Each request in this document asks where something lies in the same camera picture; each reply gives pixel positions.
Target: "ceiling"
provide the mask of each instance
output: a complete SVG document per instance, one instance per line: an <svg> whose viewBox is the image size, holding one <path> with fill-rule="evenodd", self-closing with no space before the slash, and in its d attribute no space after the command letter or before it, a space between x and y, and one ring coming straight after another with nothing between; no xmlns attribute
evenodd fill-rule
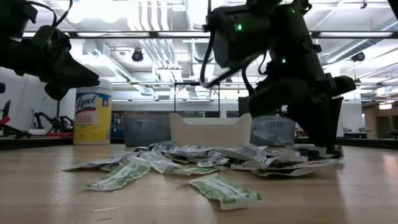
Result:
<svg viewBox="0 0 398 224"><path fill-rule="evenodd" d="M161 24L162 16L161 5L166 1L167 3L167 24L170 30L189 30L189 22L187 18L201 18L203 15L203 22L206 16L206 1L200 1L200 5L192 6L193 10L189 13L185 10L185 2L192 2L198 0L160 0L160 1L112 1L112 0L80 0L76 1L72 9L75 9L74 14L84 15L85 18L81 22L74 23L73 19L68 16L64 22L58 27L65 32L68 31L131 31L135 30L137 19L134 20L135 15L139 15L138 24L144 27L143 20L141 18L143 14L142 8L145 4L147 6L147 20L148 28L150 30L157 30L159 26L163 29ZM237 5L244 4L246 1L242 0L212 0L214 5ZM38 1L50 6L57 14L58 17L62 15L68 8L69 1L66 0L51 0L51 1ZM83 2L86 3L86 7L79 6ZM152 3L156 2L157 6L157 25L151 23L152 19ZM320 31L382 31L388 24L397 22L394 13L387 0L367 0L368 6L365 9L361 9L363 1L360 0L310 0L313 4L313 9L305 15L305 21L309 30L320 30ZM36 24L28 24L26 31L35 31L40 26L50 24L52 21L52 13L45 9L38 8L39 15ZM104 20L112 20L114 22L104 22ZM336 55L339 52L344 52L345 49L352 47L355 43L359 43L363 40L353 39L313 39L317 44L322 47L320 53L320 60L327 70L332 71L334 75L349 75L351 77L361 77L362 82L388 82L398 78L398 65L395 58L398 56L398 40L382 40L377 44L368 46L363 50L366 59L363 62L356 62L342 60L329 64L330 57ZM156 64L150 59L147 54L147 48L143 46L141 40L137 39L97 39L88 40L85 44L76 44L72 41L73 47L80 49L75 51L74 57L78 58L81 63L89 68L92 68L95 72L99 73L102 77L107 77L114 82L123 82L124 79L115 73L105 65L105 63L99 63L92 58L92 55L88 55L86 52L87 45L94 45L101 53L103 52L103 46L106 45L111 50L110 57L115 61L119 68L128 73L133 77L134 81L142 82L158 82L164 81L163 75L159 75L156 72ZM171 81L193 81L198 78L200 70L200 63L193 59L194 45L192 39L188 37L186 39L171 39L172 48L175 52L175 58L177 59L178 74L171 78ZM162 52L166 62L170 62L166 56L165 48L160 45L160 42L156 43ZM143 48L144 59L141 62L134 62L131 59L132 53L135 48ZM250 82L258 82L263 79L263 76L257 74L257 68L261 62L262 57L254 61L247 70ZM218 65L208 65L208 72L206 73L208 79L220 74L224 69L221 69ZM242 79L239 74L236 74L233 78L234 82L241 82ZM363 98L375 98L377 97L376 89L380 86L366 86L361 87L357 92L362 94Z"/></svg>

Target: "wooden table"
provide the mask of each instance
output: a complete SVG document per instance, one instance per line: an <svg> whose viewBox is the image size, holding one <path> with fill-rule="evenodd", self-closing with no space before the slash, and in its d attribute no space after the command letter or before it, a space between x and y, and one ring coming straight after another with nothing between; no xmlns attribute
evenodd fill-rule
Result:
<svg viewBox="0 0 398 224"><path fill-rule="evenodd" d="M120 154L123 145L0 151L0 219L4 224L398 223L398 151L343 149L346 157L341 164L308 177L220 173L264 193L265 207L233 211L220 210L218 202L186 184L194 177L152 170L121 190L95 192L83 186L105 172L61 171L88 159Z"/></svg>

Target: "gray plastic bin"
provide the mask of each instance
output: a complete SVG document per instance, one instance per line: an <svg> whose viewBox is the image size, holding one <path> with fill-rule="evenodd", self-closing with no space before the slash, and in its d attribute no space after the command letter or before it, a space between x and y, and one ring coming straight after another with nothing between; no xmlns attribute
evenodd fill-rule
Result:
<svg viewBox="0 0 398 224"><path fill-rule="evenodd" d="M149 146L171 140L168 115L129 115L124 117L124 144Z"/></svg>
<svg viewBox="0 0 398 224"><path fill-rule="evenodd" d="M256 146L294 145L295 122L279 116L252 119L250 143Z"/></svg>

